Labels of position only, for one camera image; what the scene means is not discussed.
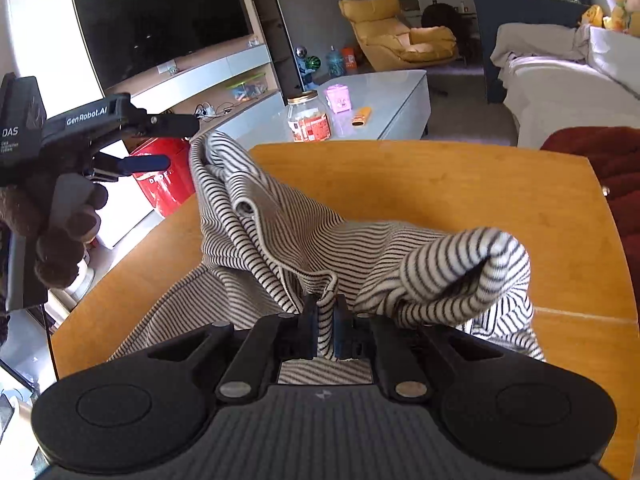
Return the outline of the left gloved hand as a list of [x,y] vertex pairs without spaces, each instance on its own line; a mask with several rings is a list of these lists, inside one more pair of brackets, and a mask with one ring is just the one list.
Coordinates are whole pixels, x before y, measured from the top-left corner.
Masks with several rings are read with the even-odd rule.
[[85,244],[100,228],[97,210],[108,200],[107,189],[93,183],[86,202],[66,220],[64,226],[47,228],[46,216],[25,190],[11,185],[1,189],[1,226],[12,235],[36,242],[35,274],[47,288],[64,289],[77,278],[77,265],[84,258]]

